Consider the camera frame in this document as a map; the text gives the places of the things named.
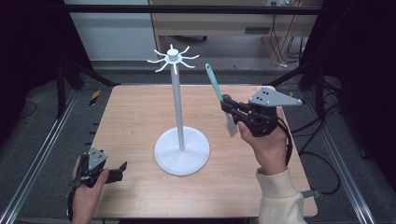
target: white cabinet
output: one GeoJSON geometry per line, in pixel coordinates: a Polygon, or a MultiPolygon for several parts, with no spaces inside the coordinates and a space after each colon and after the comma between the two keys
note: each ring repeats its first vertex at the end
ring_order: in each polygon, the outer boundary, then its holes
{"type": "MultiPolygon", "coordinates": [[[[148,5],[147,0],[64,0],[67,5],[148,5]]],[[[157,60],[146,13],[70,13],[91,61],[157,60]]]]}

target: wrist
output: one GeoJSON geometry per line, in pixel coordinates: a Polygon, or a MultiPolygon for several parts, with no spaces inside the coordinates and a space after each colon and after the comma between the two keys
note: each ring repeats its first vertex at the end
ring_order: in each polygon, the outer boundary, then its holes
{"type": "Polygon", "coordinates": [[[285,155],[268,155],[267,153],[256,153],[256,158],[262,166],[259,173],[263,175],[277,175],[287,170],[285,155]]]}
{"type": "Polygon", "coordinates": [[[90,224],[91,219],[91,217],[75,215],[73,216],[72,224],[90,224]]]}

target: white round base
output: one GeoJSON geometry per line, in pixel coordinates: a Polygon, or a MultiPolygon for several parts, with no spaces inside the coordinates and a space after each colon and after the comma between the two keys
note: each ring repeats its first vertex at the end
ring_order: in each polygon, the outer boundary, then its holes
{"type": "Polygon", "coordinates": [[[171,175],[191,175],[200,170],[209,158],[209,142],[204,134],[186,126],[183,131],[183,151],[179,148],[177,127],[163,133],[155,144],[155,160],[171,175]]]}

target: human hand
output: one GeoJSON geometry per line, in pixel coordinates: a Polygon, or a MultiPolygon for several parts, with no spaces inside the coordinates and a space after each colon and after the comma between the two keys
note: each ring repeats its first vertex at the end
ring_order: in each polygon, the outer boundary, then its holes
{"type": "MultiPolygon", "coordinates": [[[[78,164],[79,158],[77,159],[76,165],[73,169],[73,178],[76,177],[78,164]]],[[[103,185],[106,183],[107,178],[108,169],[104,169],[98,176],[98,179],[92,188],[88,188],[84,184],[78,186],[73,199],[73,224],[91,223],[93,214],[99,204],[103,185]]]]}
{"type": "MultiPolygon", "coordinates": [[[[277,116],[284,119],[282,109],[276,108],[277,116]]],[[[241,138],[253,148],[256,160],[262,166],[259,172],[264,175],[276,175],[286,171],[287,136],[276,127],[271,134],[254,137],[250,129],[242,121],[238,123],[241,138]]]]}

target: finger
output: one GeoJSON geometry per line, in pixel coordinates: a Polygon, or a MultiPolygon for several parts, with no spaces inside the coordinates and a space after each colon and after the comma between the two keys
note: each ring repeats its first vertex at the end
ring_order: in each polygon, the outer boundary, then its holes
{"type": "Polygon", "coordinates": [[[72,173],[73,179],[76,178],[76,175],[77,175],[76,172],[77,172],[77,168],[79,165],[79,159],[80,159],[80,157],[77,158],[75,167],[73,168],[73,173],[72,173]]]}
{"type": "Polygon", "coordinates": [[[285,119],[285,115],[283,114],[283,109],[282,109],[281,106],[277,106],[277,107],[276,107],[276,113],[277,113],[277,116],[278,116],[280,119],[285,119]]]}
{"type": "Polygon", "coordinates": [[[107,181],[108,172],[109,172],[108,169],[104,169],[104,170],[102,171],[102,173],[99,174],[98,179],[97,179],[97,181],[96,181],[96,184],[95,184],[95,186],[93,186],[95,189],[102,190],[103,185],[104,185],[104,184],[106,183],[106,181],[107,181]]]}
{"type": "Polygon", "coordinates": [[[241,138],[245,141],[248,141],[253,136],[248,126],[242,121],[238,121],[237,125],[239,132],[241,133],[241,138]]]}

